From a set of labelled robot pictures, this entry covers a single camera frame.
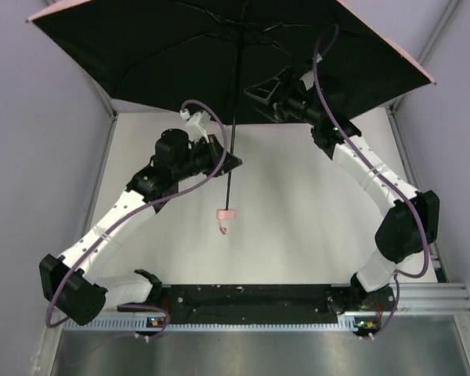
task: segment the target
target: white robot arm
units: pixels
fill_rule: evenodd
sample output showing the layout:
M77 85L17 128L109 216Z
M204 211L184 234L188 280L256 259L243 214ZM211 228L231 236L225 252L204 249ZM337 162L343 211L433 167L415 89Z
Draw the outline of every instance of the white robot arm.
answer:
M99 278L99 275L125 239L156 215L165 202L153 204L144 210L140 208L178 193L178 183L184 179L215 172L223 150L215 136L205 132L204 125L208 120L209 116L205 112L190 117L186 126L194 130L193 142L183 130L169 129L163 132L155 145L155 155L150 163L132 177L108 213L57 258L47 255L42 259L42 289L45 298L51 301L68 271L76 266L84 253L91 252L70 275L56 301L56 307L77 324L85 325L102 309L129 302L144 302L153 294L154 284L160 281L143 270L136 270L123 277ZM224 175L241 164L239 158L226 154L214 177ZM117 222L120 225L110 231ZM96 242L99 242L96 249L91 249Z
M338 110L345 103L345 93L340 83L331 77L321 78L321 81L322 93L324 96L327 93L327 102L332 107L334 117L353 144L362 150L376 173L356 155L334 126L313 87L311 71L299 76L293 67L286 67L277 76L245 89L245 94L253 107L271 121L284 122L291 117L311 124L315 144L332 161L342 166L378 206L384 218L375 235L378 249L351 279L353 295L361 301L387 286L397 264L422 249L421 237L410 209L377 174L382 174L415 206L429 244L437 237L439 198L432 191L420 192L397 176L367 145L362 132Z

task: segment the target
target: white wall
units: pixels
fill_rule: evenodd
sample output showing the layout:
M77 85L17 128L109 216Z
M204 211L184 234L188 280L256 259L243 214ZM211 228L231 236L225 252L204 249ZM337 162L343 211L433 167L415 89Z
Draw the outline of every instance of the white wall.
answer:
M450 276L470 291L470 0L426 68L437 86L408 96L397 117L419 179L440 196L439 246Z
M355 123L373 150L403 175L385 110ZM182 127L175 113L119 115L95 221L148 163L160 134ZM209 132L219 135L215 125ZM351 176L315 146L310 126L241 125L235 154L244 164L233 172L230 207L237 218L226 223L230 234L223 236L216 222L216 210L225 204L223 176L167 203L123 243L103 275L146 269L166 284L348 283L374 251L382 217ZM402 268L415 273L421 265L419 254ZM436 281L432 269L424 280Z
M38 274L85 219L110 120L78 67L0 0L0 375L27 374L45 314Z

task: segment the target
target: purple wall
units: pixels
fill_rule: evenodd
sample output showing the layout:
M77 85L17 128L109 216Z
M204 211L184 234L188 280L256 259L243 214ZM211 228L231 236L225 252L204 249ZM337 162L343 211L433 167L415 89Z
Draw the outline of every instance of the purple wall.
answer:
M428 61L437 86L407 97L399 125L423 188L440 195L439 247L470 292L470 0Z
M110 119L78 67L0 0L0 375L27 374L45 312L42 257L79 235Z

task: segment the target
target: metal table surface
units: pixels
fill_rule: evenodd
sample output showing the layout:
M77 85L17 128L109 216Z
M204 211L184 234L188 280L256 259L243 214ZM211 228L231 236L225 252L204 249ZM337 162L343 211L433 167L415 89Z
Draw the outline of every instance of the metal table surface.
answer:
M119 338L76 367L108 332L65 331L52 376L270 376L470 374L452 317L396 317L374 342L350 333L168 333Z

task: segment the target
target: umbrella rib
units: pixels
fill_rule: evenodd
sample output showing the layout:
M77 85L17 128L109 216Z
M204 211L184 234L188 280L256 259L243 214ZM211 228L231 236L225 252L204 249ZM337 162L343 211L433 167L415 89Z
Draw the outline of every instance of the umbrella rib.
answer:
M254 34L252 34L252 31L256 31L257 33L260 33L261 37L268 39L269 42L267 42L267 43L260 42L258 40L258 37L256 37ZM278 49L279 51L281 51L288 58L290 58L290 59L292 59L292 60L294 60L298 63L302 63L302 61L300 59L297 59L296 57L292 56L292 54L289 51L287 51L286 48L283 47L279 42L277 42L273 38L270 38L268 35L264 35L260 30L256 29L255 27L249 27L248 28L248 33L250 34L250 36L252 36L256 40L256 45L270 45L270 46L274 47L275 49Z
M237 37L232 35L232 31L233 31L232 27L228 27L224 23L220 23L219 26L221 26L221 28L225 31L223 34L221 34L222 37L224 37L226 34L228 34L232 38L232 40L230 40L230 42L234 42L234 41L237 40Z
M235 42L237 39L231 34L231 29L229 27L224 27L223 28L223 32L221 34L208 34L208 33L205 33L205 37L207 38L214 38L214 39L219 39L221 41L225 41L225 42ZM225 38L225 35L229 35L231 37L231 39L229 38Z
M214 13L212 12L211 10L205 8L205 7L201 7L201 6L198 6L198 5L194 5L194 4L191 4L189 2L184 2L184 1L181 1L181 0L169 0L170 2L175 2L176 4L179 4L179 5L182 5L182 6L185 6L187 8L191 8L191 9L195 9L195 10L198 10L199 12L203 12L203 13L206 13L208 14L210 17L212 17L213 20L215 20L217 23L221 24L221 21L220 20L223 20L225 22L228 22L230 24L236 24L237 22L229 19L229 18L226 18L224 16L221 16L220 14L218 13Z
M315 25L307 25L306 23L287 23L287 22L279 22L273 26L267 27L265 30L262 31L263 34L277 29L278 27L314 27L316 29L319 29L320 26L315 26Z
M184 38L172 45L168 45L167 47L164 47L163 49L160 49L158 51L155 51L153 53L151 53L150 55L146 56L144 59L138 61L137 63L134 63L133 65L130 66L129 69L127 69L127 71L122 75L120 81L118 82L117 84L117 87L113 90L113 94L115 94L116 91L118 91L118 89L121 87L122 83L127 79L127 77L137 68L139 67L140 65L144 64L145 62L149 61L149 60L152 60L155 56L163 53L163 52L166 52L168 51L169 49L174 49L175 47L179 46L179 45L184 45L185 43L187 42L191 42L195 39L198 39L198 38L202 38L202 37L205 37L207 36L207 33L211 30L213 30L214 27L210 27L208 28L207 30L204 30L198 34L195 34L195 35L192 35L191 37L188 37L188 38Z

